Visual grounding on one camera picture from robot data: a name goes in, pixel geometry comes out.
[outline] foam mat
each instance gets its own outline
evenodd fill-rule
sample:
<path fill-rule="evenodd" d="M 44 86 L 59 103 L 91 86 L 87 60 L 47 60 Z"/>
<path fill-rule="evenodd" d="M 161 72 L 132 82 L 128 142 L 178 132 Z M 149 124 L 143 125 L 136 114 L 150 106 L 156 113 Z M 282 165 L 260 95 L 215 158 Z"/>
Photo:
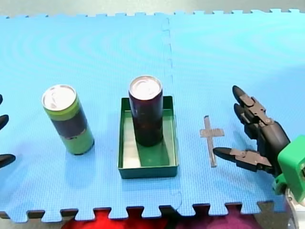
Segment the foam mat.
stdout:
<path fill-rule="evenodd" d="M 273 194 L 272 177 L 237 168 L 217 158 L 211 168 L 203 117 L 224 129 L 214 146 L 255 147 L 234 116 L 233 84 L 255 95 L 291 139 L 304 133 L 305 15 L 297 10 L 206 15 L 68 17 L 20 16 L 0 19 L 1 153 L 15 154 L 0 169 L 0 211 L 14 222 L 44 210 L 44 222 L 61 221 L 61 210 L 78 209 L 77 220 L 94 219 L 96 208 L 110 218 L 128 217 L 127 207 L 144 207 L 159 217 L 160 206 L 181 215 L 210 204 L 210 215 L 226 214 L 226 203 L 242 213 L 259 211 Z M 122 180 L 117 168 L 120 101 L 132 78 L 158 77 L 172 95 L 176 114 L 177 177 Z M 66 152 L 41 105 L 43 92 L 64 83 L 79 94 L 95 146 L 87 154 Z"/>

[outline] red fabric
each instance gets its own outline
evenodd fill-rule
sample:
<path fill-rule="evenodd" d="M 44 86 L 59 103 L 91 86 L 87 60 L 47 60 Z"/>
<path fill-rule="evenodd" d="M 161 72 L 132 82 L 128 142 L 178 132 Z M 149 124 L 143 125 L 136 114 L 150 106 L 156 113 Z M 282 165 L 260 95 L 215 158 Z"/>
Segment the red fabric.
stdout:
<path fill-rule="evenodd" d="M 108 211 L 97 211 L 94 221 L 70 220 L 61 229 L 164 229 L 167 220 L 142 219 L 139 211 L 130 211 L 128 219 L 112 220 Z"/>

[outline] cross-shaped mark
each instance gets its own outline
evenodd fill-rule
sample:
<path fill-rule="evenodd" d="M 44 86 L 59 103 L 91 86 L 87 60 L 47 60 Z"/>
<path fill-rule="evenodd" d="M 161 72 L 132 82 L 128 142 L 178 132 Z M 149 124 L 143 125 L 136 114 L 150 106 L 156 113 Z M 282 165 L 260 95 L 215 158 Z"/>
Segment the cross-shaped mark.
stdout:
<path fill-rule="evenodd" d="M 213 137 L 222 137 L 224 136 L 224 130 L 223 129 L 211 129 L 211 124 L 210 124 L 210 119 L 209 116 L 205 116 L 204 119 L 204 127 L 205 129 L 200 130 L 200 136 L 201 137 L 206 137 L 206 141 L 208 144 L 208 151 L 209 151 L 209 156 L 210 156 L 210 162 L 211 162 L 211 167 L 216 167 L 216 158 L 213 153 Z"/>

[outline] can label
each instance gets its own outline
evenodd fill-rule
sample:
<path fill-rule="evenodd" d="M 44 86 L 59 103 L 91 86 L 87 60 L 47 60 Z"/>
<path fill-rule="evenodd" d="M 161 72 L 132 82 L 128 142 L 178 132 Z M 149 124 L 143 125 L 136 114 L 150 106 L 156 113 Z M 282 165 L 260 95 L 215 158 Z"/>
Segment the can label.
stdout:
<path fill-rule="evenodd" d="M 87 128 L 87 119 L 82 108 L 78 113 L 69 120 L 56 121 L 51 119 L 58 134 L 65 138 L 75 137 L 80 135 Z"/>

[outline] tray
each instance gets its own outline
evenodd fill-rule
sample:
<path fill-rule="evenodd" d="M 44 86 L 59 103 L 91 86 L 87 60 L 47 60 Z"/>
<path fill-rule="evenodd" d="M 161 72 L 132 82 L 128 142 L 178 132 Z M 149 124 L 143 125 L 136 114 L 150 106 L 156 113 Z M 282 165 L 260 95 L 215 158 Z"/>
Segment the tray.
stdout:
<path fill-rule="evenodd" d="M 119 144 L 118 168 L 123 179 L 176 176 L 173 98 L 163 97 L 163 141 L 152 147 L 136 143 L 129 98 L 122 98 Z"/>

